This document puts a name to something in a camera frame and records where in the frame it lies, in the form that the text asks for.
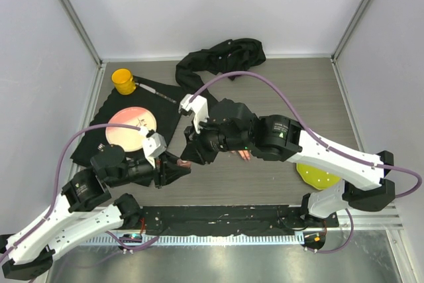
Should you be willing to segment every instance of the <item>gray table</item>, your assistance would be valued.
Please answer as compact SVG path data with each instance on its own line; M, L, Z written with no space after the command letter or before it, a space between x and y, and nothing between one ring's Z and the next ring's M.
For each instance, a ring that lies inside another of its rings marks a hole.
M97 109L113 89L111 74L128 68L134 75L165 84L176 84L176 61L108 63ZM272 80L290 99L311 128L336 142L356 148L345 105L328 58L269 59L251 69ZM214 78L202 73L203 81ZM266 84L250 77L223 80L210 92L241 101L257 115L282 114L292 117L288 108ZM189 125L182 118L169 145L169 151L181 154L185 146L183 130ZM290 163L264 162L253 158L244 162L237 155L221 153L208 166L193 165L192 173L160 190L126 185L111 189L114 198L128 192L141 205L242 205L299 204L314 189L305 184Z

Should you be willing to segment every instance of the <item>cable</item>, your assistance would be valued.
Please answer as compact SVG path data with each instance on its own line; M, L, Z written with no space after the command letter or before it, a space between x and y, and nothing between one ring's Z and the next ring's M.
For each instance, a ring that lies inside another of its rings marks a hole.
M112 232L110 232L110 231L106 231L106 233L108 234L108 235L110 235L116 242L118 242L119 243L119 245L120 246L122 246L123 248L126 248L126 249L128 249L128 250L133 250L134 252L137 252L137 251L141 251L141 250L144 250L145 248L148 248L150 245L152 245L153 243L155 243L157 240L159 240L159 237L155 237L155 238L153 238L153 239L151 239L151 240L149 240L149 241L147 241L146 243L143 243L142 245L139 245L139 246L137 246L137 247L132 247L132 246L130 246L130 245L126 245L126 244L124 244L121 240L119 240L119 238L116 236L116 235L114 235Z
M72 137L69 139L69 141L65 144L65 146L62 149L62 152L60 153L60 156L59 156L58 165L56 167L56 173L54 175L52 201L50 203L50 207L49 207L46 215L34 227L32 227L27 233L25 233L21 238L19 238L16 242L14 242L12 244L12 246L10 248L8 248L5 253L3 253L3 255L0 256L0 263L2 263L5 260L5 258L9 255L9 253L13 249L18 247L26 238L28 238L30 235L32 235L51 216L51 214L54 210L54 205L56 204L56 198L57 198L57 194L58 194L58 190L59 190L60 168L62 167L62 162L65 158L65 153L68 150L69 146L72 144L72 142L77 137L79 137L81 134L84 134L88 131L92 131L94 129L104 129L105 127L121 127L121 128L124 128L124 129L135 129L137 131L140 130L140 127L137 127L137 126L126 125L126 124L107 123L107 124L98 124L98 125L86 127L84 129L80 130L79 132L75 133L74 135L72 135Z
M396 195L396 198L401 198L401 197L405 197L408 196L409 194L412 194L413 192L415 192L419 187L421 187L422 183L423 183L423 179L422 177L407 168L402 168L402 167L398 167L398 166L392 166L392 165L385 165L385 164L375 164L373 162L369 162L367 160L363 160L360 158L356 158L352 155L346 154L345 152L342 152L341 150L338 150L332 146L329 146L326 142L322 141L305 123L305 121L301 118L301 116L299 115L299 113L296 111L296 109L294 108L294 106L290 103L289 99L284 95L283 92L280 91L280 89L278 89L278 87L276 87L275 84L273 84L270 80L266 79L265 77L259 75L259 74L255 74L255 73L251 73L251 72L246 72L246 71L234 71L234 72L228 72L225 74L221 74L220 76L217 76L215 79L207 82L204 86L202 86L200 89L198 89L193 96L190 98L190 102L192 102L198 95L200 95L203 91L205 91L209 86L211 86L212 84L214 84L215 82L220 81L223 78L228 78L230 76L251 76L253 78L257 78L259 80L261 80L262 82L264 82L265 84L267 84L269 87L271 87L277 94L278 96L280 96L282 98L282 100L284 101L284 103L286 103L286 105L288 106L289 110L293 113L294 117L297 119L297 121L301 124L301 126L303 127L303 129L317 142L319 143L321 146L324 146L326 149L338 154L339 156L345 157L351 161L354 162L358 162L360 164L363 164L365 166L369 166L369 167L377 167L377 168L383 168L383 169L390 169L390 170L395 170L398 172L403 172L406 174L410 174L414 177L417 178L417 183L416 185L414 185L414 187L412 187L410 190L406 191L406 192L402 192L398 195Z
M159 237L155 237L155 238L147 241L145 244L143 244L143 249L139 249L137 251L142 251L142 250L147 249L149 246L151 246L153 243L155 243L158 239L159 239ZM65 266L68 265L68 264L73 268L82 268L82 269L94 268L94 267L100 265L101 263L109 260L110 258L113 258L116 255L121 255L122 253L123 253L122 251L117 251L115 253L112 253L112 254L106 256L105 258L102 258L99 262L96 262L95 264L92 264L92 265L77 265L77 264L70 263L70 262L68 262L69 255L66 255L61 267L59 268L59 271L58 271L55 279L53 280L53 283L56 283L58 281L59 277L62 275L62 272L65 269Z
M289 227L289 226L287 226L286 225L286 223L283 221L283 219L282 218L280 218L280 221L281 221L281 223L282 223L282 225L285 227L285 228L287 228L287 229L289 229L289 230L293 230L293 231L303 231L303 230L306 230L309 226L307 225L307 226L305 226L305 227L303 227L303 228L291 228L291 227Z
M348 209L346 209L346 212L347 212L347 215L349 216L349 220L350 220L350 233L349 233L349 236L347 237L347 240L346 240L345 243L343 243L340 247L338 247L336 249L333 249L333 250L325 250L325 251L317 250L317 251L315 251L312 248L307 248L307 250L308 251L311 251L313 253L321 253L323 255L328 255L330 253L339 252L339 251L343 250L345 247L347 247L347 245L350 243L350 240L352 240L352 237L353 237L353 228L354 227L353 227L353 218L352 218L352 215L350 214L350 212L349 212Z
M327 222L324 220L324 233L322 235L327 235L328 228L327 228Z
M144 228L146 227L146 223L144 221L144 218L141 218L141 229L140 229L140 235L143 234Z

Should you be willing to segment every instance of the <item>pink plate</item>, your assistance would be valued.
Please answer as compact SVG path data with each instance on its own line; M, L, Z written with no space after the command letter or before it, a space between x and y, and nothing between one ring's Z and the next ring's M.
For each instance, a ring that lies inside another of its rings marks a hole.
M149 130L156 131L156 119L153 114L142 107L128 107L116 113L109 123L127 124L133 126L145 126ZM107 127L106 139L109 144L121 146L126 152L134 152L143 147L142 140L146 137L140 135L134 129L120 127Z

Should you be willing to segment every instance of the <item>black cloth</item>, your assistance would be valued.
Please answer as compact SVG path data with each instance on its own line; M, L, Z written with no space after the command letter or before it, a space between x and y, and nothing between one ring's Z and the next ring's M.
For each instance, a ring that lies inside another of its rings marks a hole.
M249 38L227 40L210 49L189 53L177 64L175 79L186 93L193 94L204 84L195 72L209 71L217 75L231 71L247 71L251 66L258 66L265 60L260 41ZM207 90L201 95L206 97L209 109L218 103Z
M108 123L117 112L127 107L143 107L156 118L157 132L160 133L169 144L177 128L180 114L178 106L180 101L186 95L184 90L178 86L161 84L144 78L134 77L136 82L148 85L157 92L162 93L175 101L176 104L167 101L163 97L157 96L141 87L136 87L135 91L129 95L121 95L116 89L113 89L106 102L99 109L90 125ZM100 144L107 145L105 129L95 129L86 132L78 147L71 155L72 160L79 165L90 166L90 158L97 154ZM128 152L130 158L142 158L144 153L142 149L135 152Z

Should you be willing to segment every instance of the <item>yellow plate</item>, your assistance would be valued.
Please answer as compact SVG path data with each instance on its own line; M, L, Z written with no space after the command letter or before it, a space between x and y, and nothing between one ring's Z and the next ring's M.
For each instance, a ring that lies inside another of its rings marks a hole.
M331 187L340 180L340 178L335 175L304 164L296 164L296 170L305 183L318 190L324 190Z

